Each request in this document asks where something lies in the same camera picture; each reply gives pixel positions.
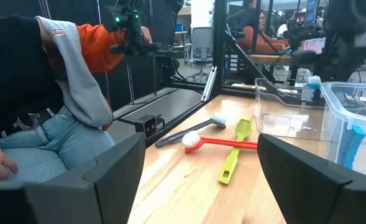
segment red brush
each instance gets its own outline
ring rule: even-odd
[[[199,136],[196,131],[190,131],[183,137],[183,144],[185,145],[185,153],[191,153],[200,149],[205,144],[218,144],[223,146],[232,146],[240,149],[255,149],[257,150],[257,143],[253,142],[239,142],[239,141],[228,141],[221,139],[203,138]]]

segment belt buckle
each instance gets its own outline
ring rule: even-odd
[[[21,130],[23,131],[31,131],[31,130],[34,130],[35,128],[38,127],[39,125],[39,122],[38,122],[38,118],[40,118],[40,115],[35,113],[35,114],[32,114],[32,113],[28,113],[28,116],[31,118],[32,120],[32,126],[26,126],[20,119],[20,117],[17,118],[17,121],[13,124],[13,127],[19,127],[21,128]]]

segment gray hoodie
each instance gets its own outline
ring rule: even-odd
[[[37,18],[64,59],[66,72],[57,76],[56,82],[62,89],[65,106],[84,124],[95,128],[111,124],[112,111],[82,56],[76,25]]]

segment blue jeans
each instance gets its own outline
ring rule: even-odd
[[[64,106],[33,131],[0,139],[2,152],[19,171],[11,180],[45,182],[113,147],[110,135],[83,124]]]

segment green spatula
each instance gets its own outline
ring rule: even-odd
[[[235,133],[237,134],[237,141],[243,141],[245,138],[252,134],[252,122],[251,120],[242,118],[235,127]],[[231,177],[234,173],[235,166],[238,162],[239,148],[232,148],[231,153],[227,157],[226,163],[222,168],[219,176],[219,181],[222,184],[229,184]]]

